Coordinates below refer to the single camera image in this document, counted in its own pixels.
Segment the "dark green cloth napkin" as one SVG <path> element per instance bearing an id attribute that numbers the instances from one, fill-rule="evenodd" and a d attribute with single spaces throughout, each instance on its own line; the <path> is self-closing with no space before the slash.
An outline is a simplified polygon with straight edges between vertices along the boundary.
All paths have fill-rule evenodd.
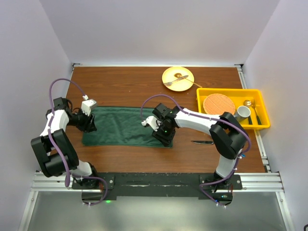
<path id="1" fill-rule="evenodd" d="M 144 118 L 152 115 L 153 108 L 99 106 L 93 110 L 96 131 L 84 133 L 85 146 L 137 146 L 163 148 L 164 145 L 152 136 L 153 130 L 141 125 Z"/>

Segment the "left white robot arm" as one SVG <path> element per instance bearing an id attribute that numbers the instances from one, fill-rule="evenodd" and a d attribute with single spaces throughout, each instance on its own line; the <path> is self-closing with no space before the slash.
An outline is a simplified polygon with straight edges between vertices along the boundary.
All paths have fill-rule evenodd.
<path id="1" fill-rule="evenodd" d="M 82 187 L 94 189 L 100 184 L 100 177 L 95 167 L 89 162 L 79 160 L 77 152 L 65 130 L 74 126 L 84 133 L 96 131 L 95 115 L 92 110 L 97 102 L 84 96 L 81 107 L 74 111 L 67 98 L 53 100 L 53 108 L 46 113 L 47 123 L 42 133 L 31 140 L 31 147 L 45 177 L 58 177 L 66 174 L 65 185 L 70 184 L 70 177 Z"/>

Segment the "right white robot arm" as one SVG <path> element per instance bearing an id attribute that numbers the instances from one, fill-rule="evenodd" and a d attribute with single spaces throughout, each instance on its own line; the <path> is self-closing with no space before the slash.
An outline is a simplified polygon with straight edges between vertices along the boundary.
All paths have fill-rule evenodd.
<path id="1" fill-rule="evenodd" d="M 190 128 L 210 135 L 220 154 L 218 166 L 213 175 L 213 182 L 220 189 L 231 184 L 231 175 L 235 172 L 240 155 L 246 143 L 251 141 L 235 117 L 228 112 L 222 115 L 206 115 L 184 107 L 167 108 L 162 103 L 147 117 L 143 126 L 153 129 L 152 136 L 164 146 L 169 146 L 175 136 L 176 128 Z"/>

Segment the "silver fork on plate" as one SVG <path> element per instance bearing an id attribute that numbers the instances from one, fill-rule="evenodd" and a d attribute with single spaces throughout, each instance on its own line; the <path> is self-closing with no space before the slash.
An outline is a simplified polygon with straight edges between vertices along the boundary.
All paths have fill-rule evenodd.
<path id="1" fill-rule="evenodd" d="M 187 77 L 188 77 L 188 75 L 181 76 L 181 77 L 178 77 L 177 79 L 175 79 L 175 80 L 173 80 L 173 81 L 171 81 L 171 82 L 164 82 L 163 84 L 164 84 L 165 86 L 171 86 L 172 84 L 174 84 L 174 83 L 176 83 L 176 82 L 178 82 L 178 81 L 181 81 L 181 80 L 183 80 L 183 79 L 186 79 Z"/>

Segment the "yellow round plate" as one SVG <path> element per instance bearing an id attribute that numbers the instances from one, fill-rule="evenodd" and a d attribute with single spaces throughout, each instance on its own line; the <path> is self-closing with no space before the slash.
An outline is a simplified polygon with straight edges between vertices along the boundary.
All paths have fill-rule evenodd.
<path id="1" fill-rule="evenodd" d="M 169 90 L 186 91 L 194 84 L 194 75 L 185 67 L 169 67 L 162 74 L 162 82 Z"/>

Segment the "orange woven coaster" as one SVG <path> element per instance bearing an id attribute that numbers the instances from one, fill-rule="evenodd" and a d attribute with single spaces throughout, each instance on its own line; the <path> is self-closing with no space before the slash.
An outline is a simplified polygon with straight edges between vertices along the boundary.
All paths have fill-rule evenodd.
<path id="1" fill-rule="evenodd" d="M 235 113 L 234 102 L 226 95 L 214 93 L 208 95 L 203 101 L 203 109 L 206 114 L 222 115 L 224 112 Z"/>

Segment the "gold spoon on plate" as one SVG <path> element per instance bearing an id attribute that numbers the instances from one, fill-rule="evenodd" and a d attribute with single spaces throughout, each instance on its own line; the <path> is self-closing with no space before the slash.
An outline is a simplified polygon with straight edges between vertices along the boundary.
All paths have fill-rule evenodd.
<path id="1" fill-rule="evenodd" d="M 179 78 L 179 79 L 186 79 L 186 80 L 188 80 L 189 82 L 193 83 L 194 85 L 196 85 L 196 86 L 199 87 L 199 88 L 202 88 L 202 87 L 203 87 L 203 86 L 201 86 L 200 84 L 197 84 L 197 83 L 195 83 L 195 82 L 192 81 L 192 80 L 189 80 L 189 79 L 188 79 L 189 75 L 183 76 L 181 73 L 176 73 L 176 74 L 174 75 L 174 77 Z"/>

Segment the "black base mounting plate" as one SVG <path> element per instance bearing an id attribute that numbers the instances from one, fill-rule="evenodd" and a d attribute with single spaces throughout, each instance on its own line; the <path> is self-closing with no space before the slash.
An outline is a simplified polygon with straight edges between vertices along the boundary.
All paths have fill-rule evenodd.
<path id="1" fill-rule="evenodd" d="M 198 197 L 209 199 L 199 188 L 199 185 L 213 180 L 213 173 L 98 173 L 99 177 L 108 183 L 107 200 L 117 197 L 146 196 L 146 197 Z M 73 180 L 72 189 L 83 190 L 82 199 L 85 201 L 100 198 L 99 187 L 88 188 Z M 228 183 L 218 186 L 205 185 L 203 190 L 219 202 L 231 202 L 232 192 L 242 190 L 240 175 L 233 175 Z"/>

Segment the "grey mug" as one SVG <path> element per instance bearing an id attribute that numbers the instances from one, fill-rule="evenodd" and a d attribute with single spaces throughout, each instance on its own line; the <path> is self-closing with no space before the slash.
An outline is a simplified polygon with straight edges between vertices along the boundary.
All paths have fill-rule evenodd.
<path id="1" fill-rule="evenodd" d="M 247 119 L 251 115 L 251 111 L 247 106 L 241 105 L 235 111 L 234 117 L 238 122 Z"/>

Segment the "yellow plastic bin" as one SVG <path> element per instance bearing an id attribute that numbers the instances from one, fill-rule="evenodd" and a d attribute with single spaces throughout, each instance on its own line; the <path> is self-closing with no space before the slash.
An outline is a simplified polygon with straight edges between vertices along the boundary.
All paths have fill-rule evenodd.
<path id="1" fill-rule="evenodd" d="M 245 119 L 240 122 L 244 129 L 255 129 L 260 130 L 264 128 L 270 127 L 269 117 L 267 115 L 266 107 L 264 104 L 264 100 L 262 94 L 257 89 L 218 89 L 218 88 L 198 88 L 196 90 L 197 94 L 197 103 L 198 103 L 198 111 L 200 113 L 205 113 L 203 109 L 203 101 L 204 99 L 214 93 L 220 93 L 229 97 L 235 104 L 235 111 L 241 105 L 244 105 L 245 100 L 250 100 L 256 105 L 257 113 L 260 117 L 262 125 L 258 125 L 255 111 L 250 108 L 251 111 L 251 121 L 249 122 L 248 119 Z"/>

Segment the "gold spoon in bin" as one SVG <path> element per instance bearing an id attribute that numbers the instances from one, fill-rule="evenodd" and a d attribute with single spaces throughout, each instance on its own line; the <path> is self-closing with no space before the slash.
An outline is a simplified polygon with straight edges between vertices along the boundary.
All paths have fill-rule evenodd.
<path id="1" fill-rule="evenodd" d="M 253 104 L 252 101 L 250 101 L 250 100 L 245 100 L 245 101 L 244 101 L 244 106 L 246 106 L 246 107 L 248 107 L 248 108 L 252 108 L 252 109 L 255 111 L 255 114 L 257 115 L 256 107 L 255 107 L 255 105 Z"/>

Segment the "dark handled utensil in bin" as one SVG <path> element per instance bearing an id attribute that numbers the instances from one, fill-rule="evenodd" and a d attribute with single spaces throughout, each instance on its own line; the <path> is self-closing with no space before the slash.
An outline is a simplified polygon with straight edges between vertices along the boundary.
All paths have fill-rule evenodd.
<path id="1" fill-rule="evenodd" d="M 261 120 L 260 120 L 260 117 L 259 117 L 259 115 L 258 115 L 258 113 L 257 113 L 256 105 L 254 105 L 254 111 L 255 111 L 255 114 L 256 114 L 256 119 L 257 119 L 258 125 L 262 125 L 262 122 L 261 122 Z"/>

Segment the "aluminium frame rail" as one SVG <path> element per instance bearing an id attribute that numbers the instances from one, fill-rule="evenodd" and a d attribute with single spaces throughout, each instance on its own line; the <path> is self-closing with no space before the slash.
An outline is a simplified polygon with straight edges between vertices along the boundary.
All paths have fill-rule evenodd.
<path id="1" fill-rule="evenodd" d="M 245 192 L 284 192 L 279 173 L 239 173 L 242 187 Z M 37 192 L 65 192 L 72 190 L 72 184 L 67 188 L 64 185 L 65 176 L 47 178 L 37 172 L 30 187 Z"/>

